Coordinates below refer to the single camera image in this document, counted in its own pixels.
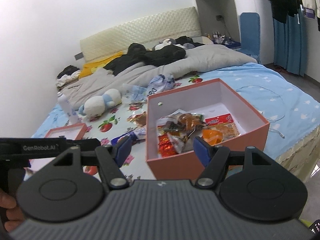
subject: wall outlet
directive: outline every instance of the wall outlet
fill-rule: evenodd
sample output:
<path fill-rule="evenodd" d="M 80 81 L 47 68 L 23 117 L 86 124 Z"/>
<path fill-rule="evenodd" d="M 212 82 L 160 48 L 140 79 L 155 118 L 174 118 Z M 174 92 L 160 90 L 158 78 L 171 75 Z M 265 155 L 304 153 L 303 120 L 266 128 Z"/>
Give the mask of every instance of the wall outlet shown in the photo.
<path fill-rule="evenodd" d="M 81 58 L 83 58 L 84 56 L 83 56 L 83 53 L 82 52 L 80 52 L 79 54 L 77 54 L 77 55 L 75 55 L 75 59 L 76 60 L 79 60 L 79 59 L 81 59 Z"/>

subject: chair back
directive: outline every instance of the chair back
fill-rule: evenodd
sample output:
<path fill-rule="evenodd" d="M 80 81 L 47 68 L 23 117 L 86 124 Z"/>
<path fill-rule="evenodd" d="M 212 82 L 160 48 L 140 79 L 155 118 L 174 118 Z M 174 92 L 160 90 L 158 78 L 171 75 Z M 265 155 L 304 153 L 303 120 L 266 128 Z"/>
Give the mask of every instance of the chair back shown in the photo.
<path fill-rule="evenodd" d="M 240 15 L 241 49 L 260 55 L 260 16 L 258 13 Z"/>

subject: blue chair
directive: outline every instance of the blue chair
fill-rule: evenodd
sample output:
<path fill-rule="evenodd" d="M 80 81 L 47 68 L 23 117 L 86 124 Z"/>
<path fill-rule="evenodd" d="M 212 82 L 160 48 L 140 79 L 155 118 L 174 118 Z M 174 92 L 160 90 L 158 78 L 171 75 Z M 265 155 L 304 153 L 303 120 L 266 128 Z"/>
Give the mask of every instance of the blue chair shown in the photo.
<path fill-rule="evenodd" d="M 257 13 L 240 15 L 241 49 L 243 54 L 253 57 L 260 63 L 260 16 Z"/>

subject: plush toy ear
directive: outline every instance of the plush toy ear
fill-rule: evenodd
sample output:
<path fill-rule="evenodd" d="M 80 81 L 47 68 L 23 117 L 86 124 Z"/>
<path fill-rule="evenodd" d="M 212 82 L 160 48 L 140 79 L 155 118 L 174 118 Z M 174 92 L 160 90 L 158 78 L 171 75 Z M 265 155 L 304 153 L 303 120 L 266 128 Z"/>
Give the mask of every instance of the plush toy ear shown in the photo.
<path fill-rule="evenodd" d="M 114 101 L 107 102 L 107 107 L 113 107 L 115 105 Z"/>
<path fill-rule="evenodd" d="M 82 105 L 82 106 L 79 107 L 79 114 L 81 114 L 81 115 L 86 115 L 86 114 L 84 113 L 84 105 Z"/>

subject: blue curtain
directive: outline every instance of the blue curtain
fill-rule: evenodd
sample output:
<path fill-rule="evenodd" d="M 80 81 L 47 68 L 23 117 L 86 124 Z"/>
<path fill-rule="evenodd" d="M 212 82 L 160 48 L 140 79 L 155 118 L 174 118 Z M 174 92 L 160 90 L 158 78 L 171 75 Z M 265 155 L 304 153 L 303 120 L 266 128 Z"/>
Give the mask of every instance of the blue curtain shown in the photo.
<path fill-rule="evenodd" d="M 273 27 L 275 31 L 274 65 L 303 76 L 307 68 L 307 37 L 302 11 L 299 10 L 299 14 L 294 17 L 287 16 L 286 24 L 273 19 Z"/>

